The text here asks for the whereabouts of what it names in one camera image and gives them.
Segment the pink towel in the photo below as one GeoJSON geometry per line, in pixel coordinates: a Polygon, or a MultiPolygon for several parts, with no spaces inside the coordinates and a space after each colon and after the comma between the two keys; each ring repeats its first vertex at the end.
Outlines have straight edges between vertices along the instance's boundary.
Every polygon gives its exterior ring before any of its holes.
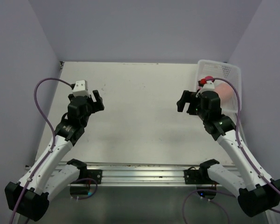
{"type": "Polygon", "coordinates": [[[226,103],[233,97],[233,89],[227,83],[221,83],[215,87],[214,91],[220,97],[221,103],[226,103]]]}

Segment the black cloth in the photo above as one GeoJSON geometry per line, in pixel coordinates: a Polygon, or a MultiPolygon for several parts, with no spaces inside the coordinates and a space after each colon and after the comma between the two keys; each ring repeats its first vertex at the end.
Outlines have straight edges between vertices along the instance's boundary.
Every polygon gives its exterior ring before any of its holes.
{"type": "Polygon", "coordinates": [[[205,79],[206,81],[212,81],[212,82],[215,81],[214,77],[212,77],[212,76],[206,76],[204,79],[205,79]]]}

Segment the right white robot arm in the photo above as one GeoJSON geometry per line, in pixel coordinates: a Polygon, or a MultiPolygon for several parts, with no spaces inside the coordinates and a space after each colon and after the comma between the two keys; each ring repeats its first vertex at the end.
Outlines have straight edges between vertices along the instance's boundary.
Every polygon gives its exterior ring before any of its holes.
{"type": "Polygon", "coordinates": [[[202,120],[206,132],[225,150],[240,173],[240,176],[231,173],[213,159],[200,164],[200,181],[221,184],[237,198],[240,208],[249,217],[279,205],[280,179],[273,179],[255,160],[241,137],[236,136],[236,125],[222,113],[216,92],[184,91],[176,104],[178,112],[183,112],[185,104],[189,104],[187,113],[202,120]]]}

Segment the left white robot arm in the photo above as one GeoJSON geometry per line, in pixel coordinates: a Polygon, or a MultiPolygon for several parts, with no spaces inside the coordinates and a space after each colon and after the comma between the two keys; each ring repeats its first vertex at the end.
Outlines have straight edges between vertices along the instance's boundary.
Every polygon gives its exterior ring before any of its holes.
{"type": "Polygon", "coordinates": [[[7,204],[13,213],[18,213],[35,222],[46,213],[50,201],[68,184],[83,183],[88,177],[86,164],[72,159],[56,175],[61,159],[75,146],[84,134],[89,117],[104,110],[103,99],[94,90],[92,95],[68,96],[68,111],[56,126],[54,135],[39,159],[16,183],[5,187],[7,204]]]}

